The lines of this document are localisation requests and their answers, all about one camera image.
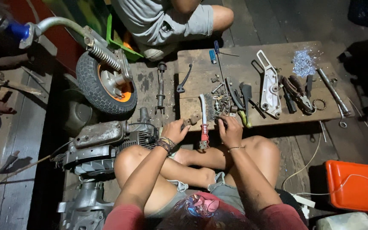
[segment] wooden floor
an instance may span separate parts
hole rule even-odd
[[[360,107],[359,98],[351,76],[336,57],[355,41],[368,39],[368,28],[352,24],[347,20],[349,0],[205,0],[202,4],[218,4],[231,8],[235,12],[232,27],[224,32],[223,47],[263,45],[319,40],[324,53],[331,61],[336,72],[342,78],[338,88],[345,90],[355,106]],[[152,122],[162,126],[179,118],[179,105],[174,97],[174,85],[177,85],[177,64],[174,60],[167,62],[168,69],[164,74],[166,114],[154,114],[157,103],[157,68],[154,63],[135,63],[132,70],[140,73],[134,76],[139,89],[139,101],[132,120],[138,116],[138,108],[146,106],[152,116]],[[357,118],[346,121],[346,129],[338,126],[338,120],[326,122],[327,133],[325,143],[320,142],[317,155],[307,170],[293,177],[285,184],[291,193],[312,192],[323,193],[324,170],[322,164],[326,160],[343,160],[368,164],[368,129]],[[312,158],[319,140],[318,123],[307,125],[279,125],[253,128],[245,135],[263,135],[271,138],[282,153],[280,174],[276,187],[297,170],[301,169]],[[105,200],[113,201],[118,194],[115,182],[106,183]],[[317,209],[310,210],[310,217],[316,220],[336,210],[327,205],[327,198],[312,196],[317,202]]]

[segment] gray shorts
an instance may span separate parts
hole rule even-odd
[[[216,183],[208,186],[208,191],[225,203],[238,209],[242,214],[245,214],[244,206],[241,202],[238,189],[234,186],[225,184],[225,174],[223,172],[218,173],[215,176]],[[171,199],[171,201],[162,207],[158,211],[146,216],[146,218],[164,218],[174,207],[174,205],[181,199],[191,196],[192,194],[199,192],[198,190],[189,190],[188,185],[178,180],[169,180],[171,183],[177,185],[177,194]]]
[[[153,45],[204,39],[212,35],[213,10],[210,5],[198,5],[188,18],[171,8],[166,10],[160,23],[161,29]]]

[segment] suspension spring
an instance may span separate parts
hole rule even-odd
[[[88,51],[91,54],[95,55],[100,60],[106,62],[106,64],[108,64],[110,67],[112,67],[116,71],[120,70],[119,63],[114,58],[112,58],[108,54],[106,54],[106,52],[104,50],[102,50],[101,48],[99,48],[96,44],[93,44],[93,47],[89,48]]]

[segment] person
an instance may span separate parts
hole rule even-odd
[[[131,146],[117,156],[114,168],[121,192],[104,230],[143,229],[145,218],[162,218],[156,228],[169,230],[307,230],[295,209],[283,204],[274,190],[280,152],[273,142],[260,136],[242,139],[243,127],[237,120],[222,116],[218,120],[222,146],[204,153],[180,149],[171,159],[168,152],[190,129],[181,130],[183,122],[167,124],[154,149]],[[215,176],[210,168],[229,172]],[[210,193],[189,190],[187,184]],[[252,213],[250,218],[246,210]]]
[[[233,22],[231,9],[200,0],[111,0],[144,57],[161,60],[184,40],[222,33]]]

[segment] wrench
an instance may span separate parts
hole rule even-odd
[[[189,67],[190,67],[190,69],[188,70],[187,76],[185,76],[183,82],[181,82],[181,84],[179,84],[177,86],[177,93],[183,93],[183,92],[185,92],[184,84],[187,81],[188,76],[190,76],[191,68],[193,67],[193,65],[190,63]]]
[[[339,111],[340,111],[340,115],[341,115],[341,118],[340,118],[340,121],[339,121],[339,126],[342,127],[342,128],[347,128],[347,124],[345,122],[342,122],[342,120],[345,119],[345,116],[343,115],[343,111],[341,110],[339,104],[337,104],[337,107],[339,107]]]

